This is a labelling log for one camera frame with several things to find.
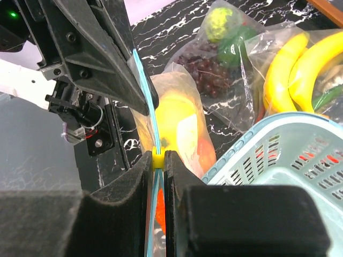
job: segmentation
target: light blue basket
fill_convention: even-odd
[[[263,119],[202,178],[207,185],[296,185],[312,196],[343,256],[343,128],[317,115],[289,112]]]

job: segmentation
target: red grapes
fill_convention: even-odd
[[[186,52],[175,60],[191,74],[199,93],[208,94],[213,98],[225,93],[232,83],[228,69],[221,66],[216,57],[202,55],[202,51],[207,52],[207,55],[216,55],[217,47],[213,43],[196,43],[189,46]]]

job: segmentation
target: yellow ball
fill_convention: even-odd
[[[205,32],[211,42],[218,42],[225,36],[228,31],[227,23],[232,17],[233,11],[225,7],[216,8],[207,15]]]

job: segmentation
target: plastic bag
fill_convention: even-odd
[[[233,5],[215,1],[197,37],[167,64],[183,65],[196,82],[203,106],[241,132],[251,128],[257,113],[250,88],[253,70],[244,40],[264,30]]]
[[[194,80],[177,64],[151,80],[160,99],[155,114],[162,147],[177,151],[185,166],[201,178],[216,162],[216,156]],[[152,150],[150,118],[131,111],[142,152]]]
[[[342,124],[343,30],[303,31],[294,23],[268,27],[246,40],[260,117],[306,111]]]

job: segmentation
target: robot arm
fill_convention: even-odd
[[[4,41],[0,51],[13,51],[13,44],[30,35],[41,52],[43,60],[38,65],[47,80],[67,77],[77,89],[118,100],[148,115],[143,92],[127,65],[135,43],[122,0],[15,3],[0,1]],[[16,20],[9,22],[13,15]],[[149,83],[156,108],[158,96]]]
[[[42,61],[40,71],[1,61],[0,91],[58,114],[71,133],[83,127],[92,134],[86,138],[91,156],[111,149],[117,137],[112,100],[148,115],[136,67],[128,65],[135,43],[124,2],[14,2],[0,0],[0,51],[20,51],[17,45],[30,40]],[[156,108],[158,95],[147,78]],[[94,147],[97,140],[101,147]]]
[[[49,110],[46,95],[52,95],[56,81],[46,80],[42,72],[0,59],[0,92],[22,98]]]

